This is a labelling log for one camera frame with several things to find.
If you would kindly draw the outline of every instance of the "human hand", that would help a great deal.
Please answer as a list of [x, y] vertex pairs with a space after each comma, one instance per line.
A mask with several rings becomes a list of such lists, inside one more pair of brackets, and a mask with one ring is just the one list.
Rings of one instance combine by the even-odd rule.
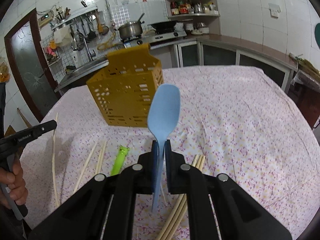
[[[15, 159], [12, 166], [12, 171], [7, 172], [0, 168], [0, 183], [8, 185], [11, 190], [10, 198], [15, 200], [17, 205], [23, 205], [26, 203], [28, 197], [28, 190], [26, 189], [26, 182], [23, 179], [23, 169], [19, 159]], [[4, 194], [0, 190], [0, 203], [10, 209], [8, 201], [4, 197]]]

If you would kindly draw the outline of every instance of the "faucet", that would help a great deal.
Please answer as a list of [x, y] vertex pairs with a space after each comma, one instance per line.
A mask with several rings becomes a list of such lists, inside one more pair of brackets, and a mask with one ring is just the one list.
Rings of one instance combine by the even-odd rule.
[[89, 51], [87, 42], [85, 41], [85, 36], [84, 36], [81, 32], [76, 32], [76, 34], [78, 34], [80, 37], [82, 37], [82, 39], [83, 39], [83, 41], [84, 41], [85, 48], [87, 49], [87, 55], [88, 55], [89, 61], [93, 61], [93, 57], [96, 56], [95, 51], [92, 50], [93, 53], [91, 54], [90, 51]]

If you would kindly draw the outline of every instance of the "spoon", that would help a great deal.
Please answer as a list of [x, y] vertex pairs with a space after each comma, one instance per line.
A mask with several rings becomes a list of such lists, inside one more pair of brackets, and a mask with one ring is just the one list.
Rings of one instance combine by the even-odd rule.
[[158, 152], [154, 155], [152, 212], [158, 207], [161, 175], [164, 162], [164, 143], [176, 128], [180, 114], [180, 91], [170, 84], [158, 87], [153, 97], [149, 114], [148, 128], [156, 138]]

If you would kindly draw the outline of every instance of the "spoon handle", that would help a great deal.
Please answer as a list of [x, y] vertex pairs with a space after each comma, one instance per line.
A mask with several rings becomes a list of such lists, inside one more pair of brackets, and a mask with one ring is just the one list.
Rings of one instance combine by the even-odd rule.
[[154, 213], [158, 207], [159, 201], [159, 193], [160, 193], [160, 185], [161, 185], [161, 176], [163, 170], [163, 162], [164, 162], [164, 140], [158, 140], [158, 153], [157, 153], [157, 162], [156, 162], [156, 178], [155, 178], [155, 189], [153, 192], [153, 201], [152, 201], [152, 212]]

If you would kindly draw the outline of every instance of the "brown door frame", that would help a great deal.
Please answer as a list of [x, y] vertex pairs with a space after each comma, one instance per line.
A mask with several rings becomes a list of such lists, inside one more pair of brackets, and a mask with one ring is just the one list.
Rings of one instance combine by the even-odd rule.
[[[55, 88], [57, 87], [57, 82], [55, 81], [55, 79], [53, 78], [51, 71], [48, 67], [47, 61], [44, 57], [41, 45], [40, 45], [40, 41], [41, 41], [41, 37], [40, 37], [40, 32], [39, 32], [39, 28], [38, 28], [38, 20], [37, 20], [37, 14], [36, 14], [36, 9], [34, 8], [31, 12], [29, 12], [25, 17], [23, 17], [8, 33], [7, 35], [4, 37], [4, 44], [5, 44], [5, 49], [7, 52], [7, 56], [8, 56], [8, 61], [12, 70], [12, 74], [13, 77], [17, 83], [17, 86], [21, 92], [21, 95], [23, 96], [24, 100], [26, 101], [27, 105], [29, 106], [31, 112], [35, 115], [36, 119], [41, 122], [43, 119], [43, 115], [41, 114], [41, 112], [39, 111], [39, 109], [36, 107], [36, 104], [34, 103], [34, 101], [32, 100], [32, 97], [30, 96], [23, 80], [22, 77], [20, 75], [20, 72], [18, 70], [15, 58], [13, 56], [13, 52], [12, 52], [12, 47], [11, 47], [11, 38], [12, 36], [20, 29], [23, 27], [23, 25], [25, 25], [27, 22], [30, 22], [30, 28], [31, 28], [31, 34], [32, 34], [32, 38], [33, 38], [33, 42], [35, 44], [35, 48], [36, 48], [36, 52], [41, 64], [41, 67], [44, 71], [44, 75], [47, 78], [52, 90], [55, 90]], [[55, 93], [57, 99], [59, 99], [61, 97], [61, 95], [59, 93]]]

